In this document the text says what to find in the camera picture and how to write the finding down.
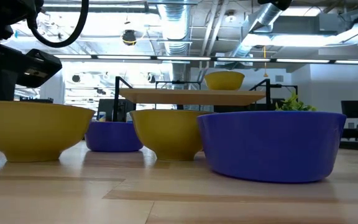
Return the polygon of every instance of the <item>shelf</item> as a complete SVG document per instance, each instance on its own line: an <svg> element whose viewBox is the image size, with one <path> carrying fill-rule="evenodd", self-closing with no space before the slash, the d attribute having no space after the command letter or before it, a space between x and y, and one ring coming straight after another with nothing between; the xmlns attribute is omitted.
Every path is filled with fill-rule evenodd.
<svg viewBox="0 0 358 224"><path fill-rule="evenodd" d="M120 89L119 94L133 103L176 105L246 106L265 98L264 91Z"/></svg>

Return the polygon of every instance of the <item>bowl rim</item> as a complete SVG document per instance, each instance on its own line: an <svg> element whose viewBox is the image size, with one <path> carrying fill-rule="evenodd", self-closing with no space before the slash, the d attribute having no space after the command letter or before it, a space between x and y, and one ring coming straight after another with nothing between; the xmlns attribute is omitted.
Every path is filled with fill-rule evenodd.
<svg viewBox="0 0 358 224"><path fill-rule="evenodd" d="M325 112L325 111L237 111L237 112L228 112L228 113L213 113L213 114L205 114L200 115L199 117L205 116L225 116L225 115L234 115L234 114L325 114L325 115L339 115L346 118L346 115L341 113L334 112Z"/></svg>
<svg viewBox="0 0 358 224"><path fill-rule="evenodd" d="M211 73L208 73L204 76L207 77L208 75L216 75L216 74L219 74L219 73L229 73L229 74L236 74L236 75L242 75L243 78L245 78L246 76L241 73L241 72L234 72L234 71L218 71L218 72L211 72Z"/></svg>
<svg viewBox="0 0 358 224"><path fill-rule="evenodd" d="M12 103L17 103L17 104L22 104L22 105L43 105L43 106L58 106L58 107L66 107L66 108L76 108L76 109L81 109L81 110L88 110L88 111L93 111L91 109L88 108L83 108L83 107L79 107L79 106L72 106L72 105L61 105L61 104L57 104L57 103L38 103L38 102L23 102L23 101L0 101L0 104L12 104Z"/></svg>
<svg viewBox="0 0 358 224"><path fill-rule="evenodd" d="M90 124L95 124L95 123L98 123L98 124L132 124L133 123L128 123L128 122L121 122L121 121L91 121Z"/></svg>
<svg viewBox="0 0 358 224"><path fill-rule="evenodd" d="M210 112L210 111L193 111L193 110L168 110L168 109L157 109L157 110L153 110L153 109L147 109L147 110L134 110L134 111L130 111L129 113L137 113L137 112L141 112L141 111L181 111L181 112L193 112L193 113L215 113L215 112Z"/></svg>

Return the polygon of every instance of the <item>metal pole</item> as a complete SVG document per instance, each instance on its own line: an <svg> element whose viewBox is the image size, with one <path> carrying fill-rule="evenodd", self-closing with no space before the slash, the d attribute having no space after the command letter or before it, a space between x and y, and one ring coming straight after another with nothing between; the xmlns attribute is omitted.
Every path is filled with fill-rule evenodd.
<svg viewBox="0 0 358 224"><path fill-rule="evenodd" d="M270 110L270 105L272 104L272 102L270 101L270 79L267 78L266 80L266 109Z"/></svg>
<svg viewBox="0 0 358 224"><path fill-rule="evenodd" d="M200 56L203 56L205 53L206 45L209 40L209 35L211 35L212 25L214 24L214 21L215 21L215 15L216 15L217 9L218 9L218 0L214 0L212 2L211 17L210 17L208 25L206 27L204 42L203 42L203 46L201 48Z"/></svg>
<svg viewBox="0 0 358 224"><path fill-rule="evenodd" d="M216 36L218 36L218 32L219 32L219 29L220 29L221 24L222 24L224 13L226 12L226 6L228 4L229 4L229 0L223 0L222 7L221 7L221 12L220 12L218 21L216 22L216 26L215 26L214 32L212 34L211 42L209 43L208 50L206 52L207 56L211 55L212 49L213 49L214 44L215 44Z"/></svg>
<svg viewBox="0 0 358 224"><path fill-rule="evenodd" d="M117 122L117 115L118 115L118 100L119 100L119 80L120 77L116 77L116 88L114 92L114 107L112 109L112 121Z"/></svg>

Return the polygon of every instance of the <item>wooden table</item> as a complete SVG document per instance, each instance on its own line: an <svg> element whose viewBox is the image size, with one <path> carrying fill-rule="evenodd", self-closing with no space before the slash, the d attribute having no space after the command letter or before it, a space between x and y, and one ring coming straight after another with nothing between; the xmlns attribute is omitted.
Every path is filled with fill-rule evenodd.
<svg viewBox="0 0 358 224"><path fill-rule="evenodd" d="M55 162L6 163L0 153L0 223L358 224L358 151L340 150L313 184L221 176L202 152L164 162L146 148L98 153L81 142Z"/></svg>
<svg viewBox="0 0 358 224"><path fill-rule="evenodd" d="M119 94L133 103L161 103L176 105L247 106L265 98L262 91L229 90L154 90L123 88Z"/></svg>

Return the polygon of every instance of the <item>yellow bowl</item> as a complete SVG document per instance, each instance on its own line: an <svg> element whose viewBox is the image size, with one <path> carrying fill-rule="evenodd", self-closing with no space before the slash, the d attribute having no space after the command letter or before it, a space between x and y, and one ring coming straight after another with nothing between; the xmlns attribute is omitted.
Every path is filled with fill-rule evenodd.
<svg viewBox="0 0 358 224"><path fill-rule="evenodd" d="M238 90L241 88L244 75L239 72L213 72L204 78L210 90Z"/></svg>
<svg viewBox="0 0 358 224"><path fill-rule="evenodd" d="M197 117L210 112L185 110L132 111L136 134L157 159L192 161L202 149Z"/></svg>
<svg viewBox="0 0 358 224"><path fill-rule="evenodd" d="M0 151L9 162L38 162L83 139L93 110L48 103L0 101Z"/></svg>

